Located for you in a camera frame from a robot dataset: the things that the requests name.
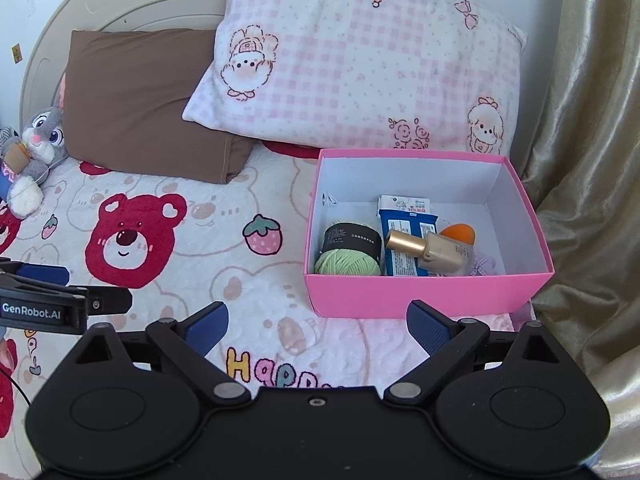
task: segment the gold curtain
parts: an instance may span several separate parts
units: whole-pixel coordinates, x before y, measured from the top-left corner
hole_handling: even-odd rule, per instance
[[[523,182],[556,275],[536,313],[611,414],[596,471],[640,474],[640,0],[562,0]]]

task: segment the black robotic gripper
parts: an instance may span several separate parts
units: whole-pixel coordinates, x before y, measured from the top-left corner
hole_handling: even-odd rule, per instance
[[[144,332],[95,324],[27,412],[38,478],[597,478],[609,413],[541,323],[491,332],[414,301],[407,325],[431,357],[383,399],[373,387],[252,399],[204,357],[226,332],[223,303]]]

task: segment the blue wipes packet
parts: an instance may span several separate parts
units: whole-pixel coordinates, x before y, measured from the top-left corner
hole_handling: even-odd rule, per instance
[[[400,211],[397,209],[379,209],[382,236],[391,229],[424,238],[428,231],[436,233],[436,220],[432,214]],[[385,248],[385,269],[387,276],[437,276],[433,272],[421,269],[417,258]]]

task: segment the bear print blanket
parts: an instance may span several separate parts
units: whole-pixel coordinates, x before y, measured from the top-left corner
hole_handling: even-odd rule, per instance
[[[90,318],[117,330],[183,319],[225,301],[228,332],[208,358],[252,394],[260,386],[373,384],[382,391],[426,354],[403,320],[314,314],[302,262],[315,169],[315,160],[263,145],[226,186],[115,173],[69,159],[48,177],[44,203],[30,218],[20,222],[0,210],[0,253],[65,266],[71,284],[129,287],[128,314]],[[512,318],[484,320],[512,330]],[[0,327],[0,367],[33,398],[77,340]],[[24,433],[26,408],[0,375],[2,479],[39,471]]]

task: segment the green yarn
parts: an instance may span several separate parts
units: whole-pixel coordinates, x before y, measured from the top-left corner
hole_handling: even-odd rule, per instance
[[[334,276],[380,276],[380,266],[371,256],[360,251],[334,249],[320,255],[314,272]]]

